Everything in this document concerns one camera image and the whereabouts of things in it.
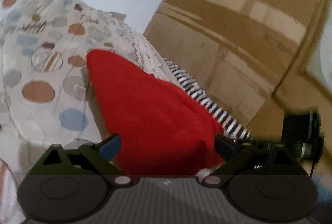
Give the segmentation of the red long-sleeve top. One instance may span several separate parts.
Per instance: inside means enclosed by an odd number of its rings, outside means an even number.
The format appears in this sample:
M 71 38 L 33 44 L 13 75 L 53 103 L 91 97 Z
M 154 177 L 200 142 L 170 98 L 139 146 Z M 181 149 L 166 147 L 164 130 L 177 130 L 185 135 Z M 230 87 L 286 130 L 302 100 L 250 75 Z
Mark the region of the red long-sleeve top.
M 110 134 L 121 138 L 120 169 L 137 177 L 193 176 L 222 163 L 222 126 L 178 86 L 114 52 L 87 53 L 90 81 Z

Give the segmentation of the patterned circle print duvet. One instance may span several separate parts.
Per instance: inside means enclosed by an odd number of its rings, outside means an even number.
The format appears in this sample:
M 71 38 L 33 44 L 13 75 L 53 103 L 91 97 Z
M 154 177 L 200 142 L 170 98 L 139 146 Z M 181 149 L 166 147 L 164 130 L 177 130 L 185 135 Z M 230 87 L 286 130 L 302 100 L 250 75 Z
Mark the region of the patterned circle print duvet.
M 87 52 L 111 50 L 176 82 L 124 19 L 81 0 L 1 0 L 1 223 L 24 221 L 17 186 L 51 144 L 76 148 L 106 136 Z

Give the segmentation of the black white striped bedsheet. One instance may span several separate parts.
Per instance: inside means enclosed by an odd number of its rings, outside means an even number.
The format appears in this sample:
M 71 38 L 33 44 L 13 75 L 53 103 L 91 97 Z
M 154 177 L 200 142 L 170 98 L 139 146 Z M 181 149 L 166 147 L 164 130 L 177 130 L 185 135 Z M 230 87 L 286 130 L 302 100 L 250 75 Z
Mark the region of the black white striped bedsheet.
M 164 61 L 179 82 L 181 89 L 208 111 L 218 124 L 221 125 L 225 136 L 233 140 L 253 140 L 251 132 L 226 109 L 212 100 L 188 72 L 171 60 L 164 58 Z

